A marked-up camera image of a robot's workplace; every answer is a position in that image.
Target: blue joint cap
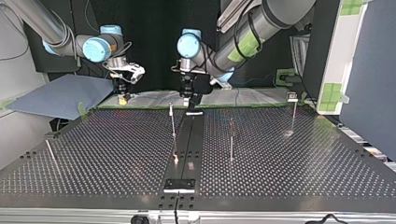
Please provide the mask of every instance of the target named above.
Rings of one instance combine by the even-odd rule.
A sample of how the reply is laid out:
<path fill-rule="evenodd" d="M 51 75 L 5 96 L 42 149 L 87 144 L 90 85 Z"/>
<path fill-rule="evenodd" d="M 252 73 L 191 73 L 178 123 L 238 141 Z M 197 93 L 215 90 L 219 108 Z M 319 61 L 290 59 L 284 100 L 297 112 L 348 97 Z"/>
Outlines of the blue joint cap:
<path fill-rule="evenodd" d="M 47 42 L 45 42 L 44 40 L 43 40 L 43 46 L 44 46 L 44 49 L 45 49 L 48 53 L 60 56 L 60 54 L 58 54 L 58 53 L 56 53 L 55 51 L 53 51 L 53 49 L 50 47 L 50 45 L 49 45 Z"/>
<path fill-rule="evenodd" d="M 82 46 L 85 57 L 93 63 L 100 63 L 111 56 L 110 44 L 100 37 L 92 37 Z"/>
<path fill-rule="evenodd" d="M 230 80 L 230 78 L 233 76 L 234 71 L 235 69 L 231 68 L 228 73 L 224 74 L 222 77 L 219 77 L 218 81 L 222 83 L 228 82 L 228 80 Z"/>
<path fill-rule="evenodd" d="M 121 27 L 118 25 L 104 25 L 100 27 L 102 35 L 122 35 Z"/>
<path fill-rule="evenodd" d="M 177 51 L 183 58 L 193 58 L 199 53 L 200 50 L 201 43 L 196 35 L 184 34 L 177 41 Z"/>
<path fill-rule="evenodd" d="M 202 37 L 201 31 L 200 30 L 194 30 L 194 29 L 183 29 L 183 31 L 181 32 L 182 35 L 186 35 L 186 34 L 193 34 L 198 36 L 200 39 Z"/>

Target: metal bracket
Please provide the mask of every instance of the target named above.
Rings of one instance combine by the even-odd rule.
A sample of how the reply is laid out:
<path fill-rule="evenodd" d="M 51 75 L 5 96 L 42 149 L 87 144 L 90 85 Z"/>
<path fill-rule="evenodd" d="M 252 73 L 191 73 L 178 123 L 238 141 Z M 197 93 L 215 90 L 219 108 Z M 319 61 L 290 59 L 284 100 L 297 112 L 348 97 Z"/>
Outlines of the metal bracket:
<path fill-rule="evenodd" d="M 167 179 L 164 193 L 194 193 L 195 179 Z"/>

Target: white wall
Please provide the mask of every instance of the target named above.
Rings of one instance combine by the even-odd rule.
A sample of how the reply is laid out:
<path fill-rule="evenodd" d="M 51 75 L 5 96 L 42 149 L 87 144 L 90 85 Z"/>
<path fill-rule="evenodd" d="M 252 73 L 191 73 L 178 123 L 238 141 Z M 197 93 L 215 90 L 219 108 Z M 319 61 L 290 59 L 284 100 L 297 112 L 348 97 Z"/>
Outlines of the white wall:
<path fill-rule="evenodd" d="M 8 9 L 1 8 L 23 31 L 18 19 Z M 0 105 L 45 84 L 43 75 L 35 71 L 30 50 L 20 58 L 3 60 L 23 53 L 27 45 L 27 40 L 9 23 L 3 11 L 0 10 Z M 49 120 L 0 110 L 0 169 L 39 144 L 42 136 L 50 131 Z"/>

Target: metal optical breadboard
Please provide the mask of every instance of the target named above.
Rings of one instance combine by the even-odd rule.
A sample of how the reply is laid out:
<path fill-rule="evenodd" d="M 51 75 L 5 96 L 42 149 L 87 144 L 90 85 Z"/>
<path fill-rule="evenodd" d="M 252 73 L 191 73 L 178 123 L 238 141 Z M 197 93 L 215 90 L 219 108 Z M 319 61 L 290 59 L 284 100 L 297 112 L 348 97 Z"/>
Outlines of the metal optical breadboard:
<path fill-rule="evenodd" d="M 207 109 L 196 176 L 196 210 L 396 213 L 396 174 L 301 108 Z"/>
<path fill-rule="evenodd" d="M 95 111 L 49 143 L 56 160 L 44 146 L 2 171 L 0 205 L 158 208 L 174 148 L 167 110 Z"/>

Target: gray sheet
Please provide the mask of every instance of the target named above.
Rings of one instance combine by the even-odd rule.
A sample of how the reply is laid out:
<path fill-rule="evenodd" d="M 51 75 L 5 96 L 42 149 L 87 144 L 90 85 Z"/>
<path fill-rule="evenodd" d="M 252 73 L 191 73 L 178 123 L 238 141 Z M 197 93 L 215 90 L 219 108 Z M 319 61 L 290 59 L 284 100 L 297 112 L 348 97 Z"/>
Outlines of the gray sheet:
<path fill-rule="evenodd" d="M 346 90 L 341 121 L 396 160 L 396 1 L 369 3 Z"/>
<path fill-rule="evenodd" d="M 7 108 L 61 119 L 77 119 L 78 104 L 85 110 L 100 104 L 113 90 L 110 80 L 66 75 L 14 101 Z"/>

